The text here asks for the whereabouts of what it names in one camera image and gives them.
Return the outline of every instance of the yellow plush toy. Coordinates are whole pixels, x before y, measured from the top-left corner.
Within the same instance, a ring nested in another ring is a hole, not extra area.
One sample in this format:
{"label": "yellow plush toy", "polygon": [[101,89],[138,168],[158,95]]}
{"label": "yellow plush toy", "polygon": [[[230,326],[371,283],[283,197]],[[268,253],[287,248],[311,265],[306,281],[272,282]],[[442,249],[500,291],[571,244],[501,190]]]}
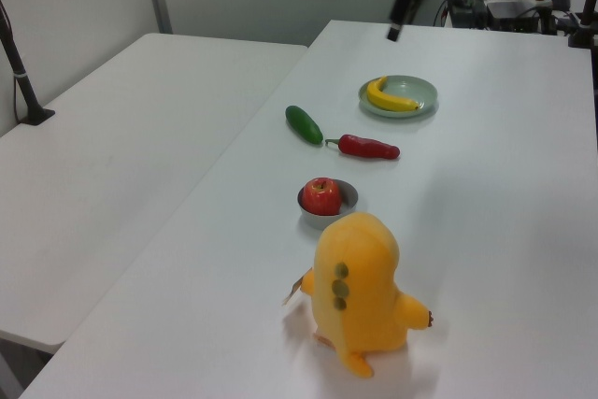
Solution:
{"label": "yellow plush toy", "polygon": [[391,231],[373,215],[354,212],[324,230],[314,266],[302,279],[320,341],[362,378],[373,374],[365,352],[399,349],[407,329],[432,326],[432,312],[394,284],[398,264]]}

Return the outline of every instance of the table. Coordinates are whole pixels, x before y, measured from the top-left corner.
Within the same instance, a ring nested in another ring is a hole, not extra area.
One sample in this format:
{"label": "table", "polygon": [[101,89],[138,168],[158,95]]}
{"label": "table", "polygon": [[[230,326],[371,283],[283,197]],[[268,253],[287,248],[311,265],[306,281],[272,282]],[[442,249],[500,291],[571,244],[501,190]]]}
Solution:
{"label": "table", "polygon": [[0,337],[55,352],[305,48],[147,35],[0,139]]}
{"label": "table", "polygon": [[[25,391],[33,398],[594,398],[598,158],[590,53],[565,39],[332,21],[187,200]],[[561,79],[560,64],[577,70]],[[357,91],[425,78],[434,115],[382,119]],[[300,141],[397,144],[363,161]],[[281,300],[319,232],[296,195],[316,176],[360,193],[402,249],[400,288],[434,312],[362,380]]]}

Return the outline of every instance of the metal bowl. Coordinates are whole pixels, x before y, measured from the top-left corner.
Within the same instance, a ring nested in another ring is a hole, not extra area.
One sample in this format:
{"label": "metal bowl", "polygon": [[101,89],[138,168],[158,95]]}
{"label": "metal bowl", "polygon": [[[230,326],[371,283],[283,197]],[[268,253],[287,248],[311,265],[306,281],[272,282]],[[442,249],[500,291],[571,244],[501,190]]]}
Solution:
{"label": "metal bowl", "polygon": [[297,194],[297,203],[301,208],[301,215],[303,216],[303,219],[307,222],[307,224],[316,229],[325,229],[326,226],[328,226],[329,224],[332,224],[338,219],[345,217],[351,212],[354,212],[355,207],[357,206],[357,200],[359,198],[357,190],[355,190],[355,188],[351,186],[348,182],[343,181],[341,179],[334,179],[334,181],[338,185],[338,190],[340,191],[340,196],[343,201],[340,206],[340,212],[338,213],[338,215],[315,215],[311,212],[307,212],[305,209],[303,209],[303,206],[301,205],[303,188]]}

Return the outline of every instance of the red apple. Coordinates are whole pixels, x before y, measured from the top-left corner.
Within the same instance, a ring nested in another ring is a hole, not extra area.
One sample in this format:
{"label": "red apple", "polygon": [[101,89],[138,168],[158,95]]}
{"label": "red apple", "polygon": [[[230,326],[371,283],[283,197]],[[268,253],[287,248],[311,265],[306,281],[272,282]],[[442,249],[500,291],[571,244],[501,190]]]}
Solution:
{"label": "red apple", "polygon": [[330,178],[314,178],[303,188],[301,206],[314,215],[338,215],[342,198],[338,184]]}

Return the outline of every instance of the plate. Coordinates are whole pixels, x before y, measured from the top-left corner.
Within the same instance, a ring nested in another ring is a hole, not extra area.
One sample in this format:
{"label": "plate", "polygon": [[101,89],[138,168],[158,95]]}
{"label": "plate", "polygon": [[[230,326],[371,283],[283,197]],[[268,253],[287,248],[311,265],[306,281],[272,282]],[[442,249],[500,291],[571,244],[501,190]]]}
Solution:
{"label": "plate", "polygon": [[360,105],[372,114],[378,116],[390,117],[392,119],[407,119],[409,117],[419,116],[428,111],[433,110],[438,104],[438,91],[432,83],[425,79],[417,77],[409,77],[407,75],[389,75],[384,87],[384,92],[391,95],[399,95],[402,97],[411,98],[420,104],[420,107],[415,111],[389,111],[377,107],[367,98],[367,85],[373,81],[370,79],[359,90]]}

